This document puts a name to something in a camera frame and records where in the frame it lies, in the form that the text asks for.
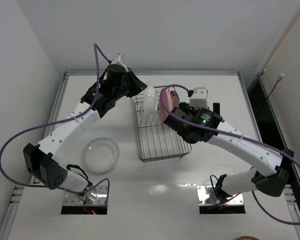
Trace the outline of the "clear glass plate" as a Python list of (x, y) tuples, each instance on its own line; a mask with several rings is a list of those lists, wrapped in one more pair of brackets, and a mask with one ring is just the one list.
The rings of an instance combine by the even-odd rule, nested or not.
[(143, 94), (143, 119), (147, 121), (150, 117), (153, 117), (158, 109), (158, 91), (153, 86), (150, 80), (146, 83), (147, 88)]
[(92, 140), (82, 152), (84, 166), (94, 174), (111, 171), (118, 163), (120, 149), (115, 141), (107, 137)]

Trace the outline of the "pink plastic plate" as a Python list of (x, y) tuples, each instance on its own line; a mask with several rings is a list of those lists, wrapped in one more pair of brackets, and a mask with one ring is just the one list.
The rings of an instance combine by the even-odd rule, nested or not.
[(170, 91), (172, 90), (166, 90), (163, 93), (163, 96), (159, 98), (159, 118), (162, 122), (162, 124), (164, 124), (164, 121), (166, 120), (166, 118), (168, 117), (168, 112), (163, 108), (163, 105), (168, 108), (168, 110), (171, 112), (174, 108), (173, 108), (173, 104), (172, 104), (172, 99), (171, 99), (171, 94)]

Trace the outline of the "wire dish rack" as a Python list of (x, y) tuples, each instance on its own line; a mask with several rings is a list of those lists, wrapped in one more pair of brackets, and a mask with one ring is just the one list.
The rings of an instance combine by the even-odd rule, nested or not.
[(130, 99), (130, 106), (136, 152), (142, 162), (182, 158), (192, 151), (189, 143), (162, 123), (160, 109), (148, 117), (144, 116), (143, 92)]

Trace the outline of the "blue rimmed white plate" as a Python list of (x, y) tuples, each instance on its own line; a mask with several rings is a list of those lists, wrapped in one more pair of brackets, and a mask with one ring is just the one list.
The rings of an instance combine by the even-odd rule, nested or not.
[(179, 104), (180, 104), (180, 98), (179, 98), (178, 93), (176, 91), (172, 90), (172, 91), (170, 91), (170, 95), (171, 95), (172, 107), (178, 108)]

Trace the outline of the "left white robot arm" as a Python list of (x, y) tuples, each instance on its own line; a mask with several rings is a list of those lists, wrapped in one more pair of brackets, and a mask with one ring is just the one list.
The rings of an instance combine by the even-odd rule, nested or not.
[(80, 99), (66, 122), (33, 145), (23, 149), (28, 172), (50, 190), (61, 188), (74, 194), (84, 195), (92, 189), (87, 177), (62, 166), (66, 151), (94, 123), (113, 109), (122, 97), (131, 98), (147, 85), (140, 81), (117, 54), (101, 75)]

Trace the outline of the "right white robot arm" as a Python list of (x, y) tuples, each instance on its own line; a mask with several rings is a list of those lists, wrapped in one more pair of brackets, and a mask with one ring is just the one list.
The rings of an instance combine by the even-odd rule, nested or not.
[(221, 175), (207, 189), (212, 202), (225, 202), (243, 192), (260, 191), (279, 197), (289, 178), (291, 161), (282, 154), (244, 139), (244, 134), (220, 116), (220, 105), (207, 104), (208, 90), (196, 87), (188, 91), (189, 102), (171, 109), (164, 124), (189, 144), (198, 142), (220, 147), (251, 165), (251, 169), (234, 175)]

